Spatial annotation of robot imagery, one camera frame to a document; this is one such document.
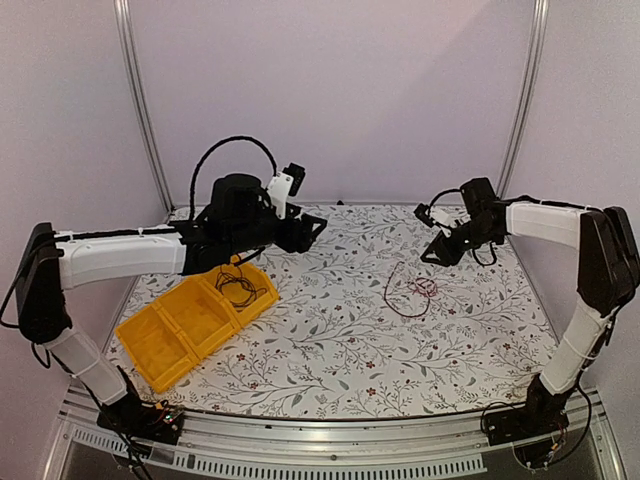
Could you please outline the left arm base electronics board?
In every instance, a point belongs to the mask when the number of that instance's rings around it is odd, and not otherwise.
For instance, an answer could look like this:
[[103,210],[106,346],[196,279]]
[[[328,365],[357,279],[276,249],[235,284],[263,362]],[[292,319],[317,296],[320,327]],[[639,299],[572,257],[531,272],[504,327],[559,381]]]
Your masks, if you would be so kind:
[[123,436],[176,445],[182,433],[185,410],[166,400],[148,403],[127,395],[112,405],[101,404],[97,425]]

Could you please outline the right arm base electronics board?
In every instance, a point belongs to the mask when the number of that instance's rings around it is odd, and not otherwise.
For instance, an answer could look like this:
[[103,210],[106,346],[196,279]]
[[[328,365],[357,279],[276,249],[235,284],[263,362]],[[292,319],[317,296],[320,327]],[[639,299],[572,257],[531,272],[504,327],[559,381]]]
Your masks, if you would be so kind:
[[587,401],[587,420],[569,449],[569,418],[564,407],[531,413],[525,406],[493,402],[482,410],[480,429],[490,446],[512,444],[516,461],[526,470],[546,470],[569,459],[583,444],[591,427],[593,406]]

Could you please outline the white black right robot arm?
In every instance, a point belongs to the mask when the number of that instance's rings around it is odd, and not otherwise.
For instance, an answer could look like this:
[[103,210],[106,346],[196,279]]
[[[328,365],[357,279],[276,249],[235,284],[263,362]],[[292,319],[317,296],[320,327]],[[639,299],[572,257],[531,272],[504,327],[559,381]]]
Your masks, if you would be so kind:
[[609,342],[620,311],[639,288],[639,251],[627,212],[617,206],[595,207],[521,195],[500,197],[489,179],[473,178],[455,188],[463,205],[456,219],[437,207],[436,194],[418,205],[415,216],[437,234],[421,259],[450,267],[465,254],[495,248],[509,238],[539,241],[568,254],[555,285],[564,286],[571,301],[567,319],[557,328],[558,345],[531,380],[522,407],[490,414],[486,429],[527,436],[565,426],[569,397],[582,375]]

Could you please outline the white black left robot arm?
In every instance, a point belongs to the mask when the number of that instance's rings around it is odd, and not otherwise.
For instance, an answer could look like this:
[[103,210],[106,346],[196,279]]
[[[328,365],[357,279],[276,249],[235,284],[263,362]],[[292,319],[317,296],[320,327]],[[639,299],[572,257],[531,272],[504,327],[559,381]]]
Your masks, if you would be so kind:
[[74,327],[65,291],[145,274],[202,274],[271,245],[304,253],[327,222],[289,203],[300,184],[283,172],[268,185],[248,174],[230,174],[214,182],[209,204],[185,220],[85,233],[36,225],[8,293],[16,300],[16,329],[80,379],[126,433],[141,433],[149,423],[146,408],[127,376]]

